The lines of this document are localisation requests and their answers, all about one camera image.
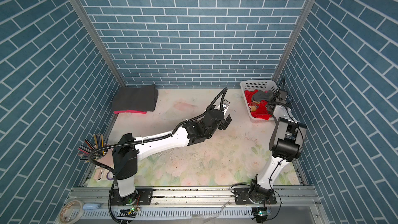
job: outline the blue brick wallpaper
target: blue brick wallpaper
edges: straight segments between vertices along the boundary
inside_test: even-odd
[[[270,79],[305,0],[81,0],[128,86]]]
[[[334,223],[398,223],[398,0],[316,0],[283,71]]]
[[[55,220],[117,88],[67,0],[0,0],[0,223]]]

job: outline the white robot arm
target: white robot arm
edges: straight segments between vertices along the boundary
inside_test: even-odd
[[[298,158],[304,144],[307,126],[293,117],[286,103],[288,92],[284,90],[284,78],[275,92],[268,99],[267,110],[271,112],[276,122],[275,129],[269,141],[272,151],[263,170],[252,179],[249,194],[255,192],[268,200],[273,191],[273,183],[282,169],[294,158]]]
[[[229,123],[231,122],[230,115],[227,117],[227,119],[224,119],[224,116],[229,106],[229,102],[227,100],[223,100],[222,106],[223,106],[223,111],[220,110],[221,108],[220,105],[217,106],[216,108],[207,110],[206,111],[206,113],[208,112],[207,117],[205,113],[201,121],[196,121],[196,119],[190,121],[187,120],[186,123],[178,127],[176,132],[174,133],[173,131],[170,131],[153,136],[135,137],[135,138],[132,138],[131,133],[129,133],[125,134],[122,137],[122,139],[119,141],[119,144],[127,143],[128,141],[130,142],[133,141],[134,143],[136,143],[133,151],[135,151],[137,155],[136,161],[140,161],[158,152],[162,152],[176,147],[185,147],[192,144],[203,142],[206,138],[210,138],[217,128],[220,130],[225,130],[226,127],[228,127]],[[167,135],[169,135],[170,137],[160,139],[157,141],[145,142],[145,140],[161,138]],[[136,162],[132,163],[130,162],[131,166],[126,166],[126,163],[128,161],[126,160],[125,152],[126,150],[129,149],[131,148],[127,147],[127,148],[121,148],[119,150],[115,149],[114,152],[112,152],[113,161],[115,164],[115,172],[116,172],[115,178],[117,180],[120,197],[126,197],[135,192],[134,175],[132,176],[129,175],[132,174],[131,172],[135,171],[134,174],[137,172],[136,168],[137,164]]]

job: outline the aluminum frame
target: aluminum frame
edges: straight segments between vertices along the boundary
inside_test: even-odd
[[[297,41],[297,38],[299,37],[301,29],[304,26],[305,21],[306,21],[308,15],[310,14],[312,7],[314,6],[314,2],[315,2],[315,0],[306,0],[306,2],[304,3],[304,6],[300,13],[300,16],[297,19],[295,27],[290,35],[289,41],[287,42],[287,44],[285,46],[285,50],[283,51],[281,59],[279,60],[279,63],[275,69],[274,75],[272,76],[272,80],[274,82],[278,81],[278,78],[281,75],[283,68],[285,67],[287,59],[289,58],[289,55],[292,52],[293,46],[296,44],[296,41]]]
[[[108,53],[105,45],[103,44],[100,36],[98,35],[93,23],[91,22],[90,18],[87,15],[86,10],[84,9],[80,0],[69,0],[70,4],[72,5],[73,9],[75,10],[77,16],[82,21],[83,26],[86,28],[86,31],[90,35],[91,39],[93,40],[94,44],[98,48],[99,52],[102,55],[102,58],[107,63],[109,69],[111,70],[112,74],[116,78],[117,82],[121,87],[127,87],[126,83],[123,81],[120,73],[117,71],[115,64],[112,61],[111,56]]]
[[[141,206],[141,213],[136,220],[171,220],[186,219],[195,211],[214,213],[228,202],[221,218],[253,217],[251,207],[263,207],[263,205],[247,204],[236,205],[234,194],[230,186],[194,186],[194,187],[137,187],[152,188],[152,202],[149,206]],[[316,224],[328,224],[319,197],[314,186],[289,185],[275,186],[280,194],[282,207],[309,207]],[[100,203],[101,208],[84,217],[85,219],[110,218],[107,211],[109,188],[107,187],[75,187],[69,194],[67,202],[80,200],[83,202]],[[272,208],[279,207],[279,200],[271,204]],[[114,214],[118,214],[123,206],[113,206]]]

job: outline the basket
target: basket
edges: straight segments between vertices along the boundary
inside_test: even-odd
[[[248,102],[246,100],[245,91],[254,91],[256,89],[262,90],[262,91],[271,91],[273,93],[276,93],[276,90],[278,89],[276,83],[273,80],[250,80],[250,81],[242,81],[240,83],[240,88],[242,89],[242,94],[243,94],[243,99],[245,100],[245,107],[246,110],[249,114],[250,121],[253,123],[259,123],[259,122],[268,122],[268,121],[273,121],[273,118],[270,117],[269,120],[265,120],[262,118],[255,118],[251,115],[250,109],[248,107]]]

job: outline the red fabric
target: red fabric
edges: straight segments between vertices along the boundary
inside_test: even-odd
[[[141,112],[141,111],[136,111],[136,110],[115,111],[115,114],[118,114],[118,113],[124,113],[124,112],[132,112],[132,113],[142,113],[142,114],[147,114],[147,112]]]
[[[250,108],[250,106],[251,106],[251,97],[252,97],[256,92],[258,92],[257,89],[254,90],[254,91],[248,91],[248,90],[245,91],[245,97],[246,97],[246,101],[248,102],[248,107],[249,107],[249,108]],[[269,114],[268,111],[267,111],[267,108],[266,108],[266,105],[267,105],[267,104],[268,104],[268,102],[266,102],[266,101],[261,101],[261,102],[260,102],[260,105],[259,105],[258,108],[257,108],[257,110],[254,111],[254,112],[250,112],[251,115],[252,115],[254,118],[262,118],[262,119],[265,119],[266,121],[269,120],[269,118],[272,117],[272,116],[271,116],[271,114]]]

